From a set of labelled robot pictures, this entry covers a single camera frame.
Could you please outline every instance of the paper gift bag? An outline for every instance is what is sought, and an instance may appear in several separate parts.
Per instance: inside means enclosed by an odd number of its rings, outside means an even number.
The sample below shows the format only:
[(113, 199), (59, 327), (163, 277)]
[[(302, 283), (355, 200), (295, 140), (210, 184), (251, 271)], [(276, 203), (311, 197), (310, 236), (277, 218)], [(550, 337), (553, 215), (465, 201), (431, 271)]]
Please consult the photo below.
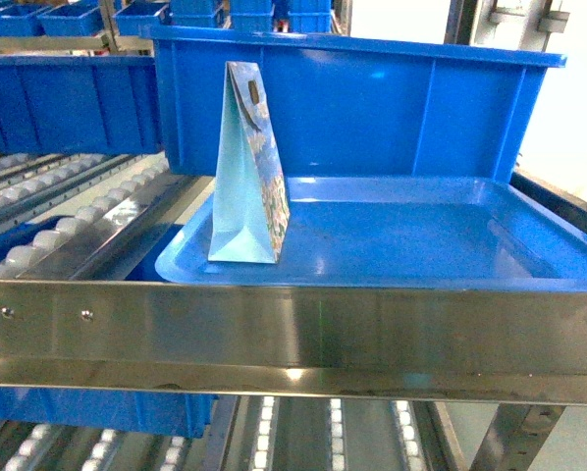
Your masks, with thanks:
[(278, 262), (289, 221), (283, 169), (256, 64), (226, 64), (211, 261)]

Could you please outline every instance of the blue plastic bin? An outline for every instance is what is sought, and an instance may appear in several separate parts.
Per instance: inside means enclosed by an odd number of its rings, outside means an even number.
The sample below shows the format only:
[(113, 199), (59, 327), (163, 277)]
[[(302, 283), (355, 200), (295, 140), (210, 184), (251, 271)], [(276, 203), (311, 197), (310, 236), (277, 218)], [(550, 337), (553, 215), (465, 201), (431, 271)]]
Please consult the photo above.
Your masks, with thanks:
[(289, 0), (274, 0), (274, 20), (286, 20), (290, 15)]
[(178, 15), (215, 15), (221, 0), (171, 0), (172, 12)]
[(0, 36), (40, 36), (43, 33), (38, 15), (51, 7), (12, 5), (0, 10)]
[(134, 2), (114, 16), (119, 33), (123, 36), (138, 36), (147, 25), (166, 25), (170, 22), (169, 4)]
[(222, 8), (213, 15), (179, 15), (172, 13), (172, 23), (176, 26), (221, 27), (225, 18), (224, 9)]
[(231, 15), (255, 14), (266, 15), (272, 13), (272, 0), (230, 0)]
[(290, 13), (290, 32), (331, 32), (331, 14)]
[(212, 394), (0, 388), (0, 419), (200, 438)]
[(271, 32), (274, 30), (274, 19), (267, 15), (231, 15), (233, 29), (238, 32)]
[(63, 5), (38, 16), (48, 36), (93, 36), (104, 28), (99, 7)]
[(1, 152), (151, 154), (160, 142), (151, 57), (0, 56)]
[(288, 176), (508, 182), (540, 86), (565, 56), (331, 34), (156, 27), (165, 151), (215, 175), (226, 61), (259, 64)]
[(331, 0), (289, 0), (290, 13), (331, 13)]

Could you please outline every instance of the metal bracket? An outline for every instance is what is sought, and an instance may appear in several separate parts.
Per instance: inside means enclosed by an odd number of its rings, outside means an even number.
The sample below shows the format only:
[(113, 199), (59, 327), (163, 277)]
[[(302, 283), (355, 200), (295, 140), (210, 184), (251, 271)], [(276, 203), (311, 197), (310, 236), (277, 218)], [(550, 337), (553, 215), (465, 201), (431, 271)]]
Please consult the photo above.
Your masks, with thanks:
[(551, 11), (540, 20), (538, 30), (542, 32), (564, 32), (569, 17), (569, 12)]
[(564, 409), (500, 405), (470, 471), (527, 471)]

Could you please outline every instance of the white wall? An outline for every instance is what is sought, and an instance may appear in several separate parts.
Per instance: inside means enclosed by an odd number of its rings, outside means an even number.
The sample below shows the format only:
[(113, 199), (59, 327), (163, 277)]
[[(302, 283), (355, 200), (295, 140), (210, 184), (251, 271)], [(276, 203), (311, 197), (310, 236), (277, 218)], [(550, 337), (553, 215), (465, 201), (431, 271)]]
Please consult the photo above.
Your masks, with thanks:
[(352, 0), (350, 35), (443, 43), (451, 0)]
[(548, 52), (568, 55), (565, 69), (549, 70), (519, 160), (536, 176), (587, 200), (587, 0), (565, 2), (564, 34)]

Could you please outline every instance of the screw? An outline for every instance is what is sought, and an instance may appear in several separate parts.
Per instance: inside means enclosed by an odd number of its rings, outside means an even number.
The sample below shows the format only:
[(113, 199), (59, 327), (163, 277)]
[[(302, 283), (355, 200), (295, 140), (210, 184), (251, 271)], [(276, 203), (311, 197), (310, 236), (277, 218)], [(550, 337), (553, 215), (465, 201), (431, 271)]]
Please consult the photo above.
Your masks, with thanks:
[(3, 316), (4, 319), (14, 319), (15, 310), (12, 309), (11, 307), (4, 306), (1, 308), (1, 315)]
[(94, 314), (93, 314), (93, 311), (87, 311), (87, 310), (84, 310), (84, 311), (82, 311), (82, 312), (80, 313), (80, 318), (81, 318), (83, 321), (86, 321), (86, 322), (90, 322), (90, 321), (92, 321), (92, 320), (93, 320), (93, 316), (94, 316)]

